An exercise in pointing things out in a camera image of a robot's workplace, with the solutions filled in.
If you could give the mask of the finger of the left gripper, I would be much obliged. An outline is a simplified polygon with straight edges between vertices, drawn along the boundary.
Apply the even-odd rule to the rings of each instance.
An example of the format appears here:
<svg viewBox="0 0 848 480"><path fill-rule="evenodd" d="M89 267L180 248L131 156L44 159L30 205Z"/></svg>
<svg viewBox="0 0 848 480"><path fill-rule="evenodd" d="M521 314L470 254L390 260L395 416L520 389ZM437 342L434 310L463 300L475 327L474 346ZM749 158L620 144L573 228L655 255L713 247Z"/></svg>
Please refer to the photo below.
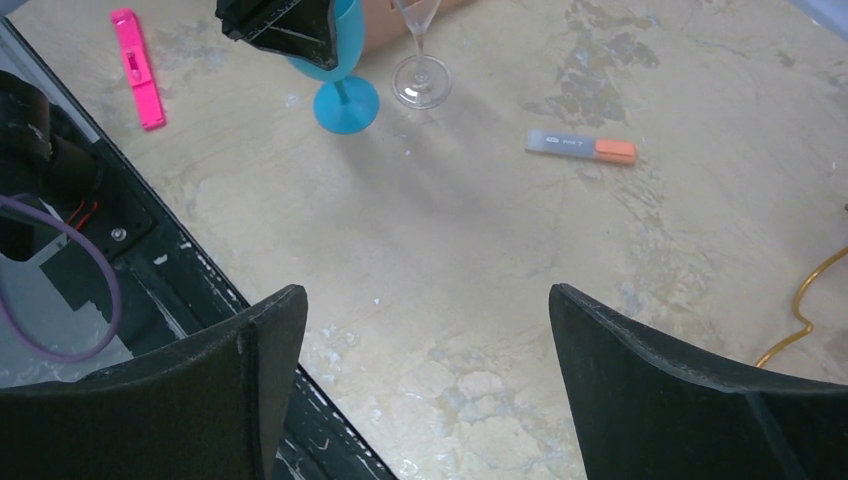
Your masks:
<svg viewBox="0 0 848 480"><path fill-rule="evenodd" d="M234 41L332 70L338 66L334 7L333 0L217 0L215 16Z"/></svg>

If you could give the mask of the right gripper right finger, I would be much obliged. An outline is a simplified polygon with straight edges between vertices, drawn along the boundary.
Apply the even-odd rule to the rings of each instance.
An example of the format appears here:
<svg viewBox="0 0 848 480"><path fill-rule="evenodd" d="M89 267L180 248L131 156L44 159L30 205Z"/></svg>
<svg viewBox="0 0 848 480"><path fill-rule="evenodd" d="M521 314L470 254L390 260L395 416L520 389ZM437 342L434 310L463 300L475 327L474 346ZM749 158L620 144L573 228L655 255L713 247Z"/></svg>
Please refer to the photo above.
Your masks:
<svg viewBox="0 0 848 480"><path fill-rule="evenodd" d="M568 284L549 316L591 479L843 479L847 389L746 365Z"/></svg>

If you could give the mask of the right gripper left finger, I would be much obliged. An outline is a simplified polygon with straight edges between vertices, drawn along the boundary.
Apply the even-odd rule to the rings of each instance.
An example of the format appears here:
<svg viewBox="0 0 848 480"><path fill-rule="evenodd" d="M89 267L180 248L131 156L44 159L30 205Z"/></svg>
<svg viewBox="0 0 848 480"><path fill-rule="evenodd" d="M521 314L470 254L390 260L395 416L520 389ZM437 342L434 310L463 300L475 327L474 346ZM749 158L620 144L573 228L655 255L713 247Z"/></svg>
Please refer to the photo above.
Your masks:
<svg viewBox="0 0 848 480"><path fill-rule="evenodd" d="M1 392L5 479L269 479L308 299L245 311L76 382Z"/></svg>

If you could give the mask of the blue wine glass front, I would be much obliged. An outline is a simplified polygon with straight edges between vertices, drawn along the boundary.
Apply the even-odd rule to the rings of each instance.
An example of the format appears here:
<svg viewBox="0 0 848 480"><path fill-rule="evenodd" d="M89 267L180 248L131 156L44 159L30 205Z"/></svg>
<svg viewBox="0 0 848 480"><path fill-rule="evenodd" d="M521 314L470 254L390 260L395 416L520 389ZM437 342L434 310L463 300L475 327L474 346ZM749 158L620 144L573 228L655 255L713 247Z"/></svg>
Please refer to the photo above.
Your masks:
<svg viewBox="0 0 848 480"><path fill-rule="evenodd" d="M338 54L334 69L325 71L296 58L289 58L288 62L300 73L323 83L313 101L318 123L329 132L348 135L366 129L375 120L380 101L370 82L352 74L365 45L363 2L337 1L333 19Z"/></svg>

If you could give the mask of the clear wine glass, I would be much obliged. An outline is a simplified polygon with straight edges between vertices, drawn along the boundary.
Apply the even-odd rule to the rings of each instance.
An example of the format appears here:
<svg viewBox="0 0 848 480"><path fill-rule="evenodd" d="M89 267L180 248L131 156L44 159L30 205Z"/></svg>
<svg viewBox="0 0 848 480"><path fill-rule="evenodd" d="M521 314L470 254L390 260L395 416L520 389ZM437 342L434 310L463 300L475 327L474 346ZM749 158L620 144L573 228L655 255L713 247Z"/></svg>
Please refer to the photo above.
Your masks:
<svg viewBox="0 0 848 480"><path fill-rule="evenodd" d="M424 36L441 1L394 0L392 5L401 14L415 44L415 54L404 59L395 70L394 94L400 103L411 109L432 109L446 100L452 88L446 65L424 53Z"/></svg>

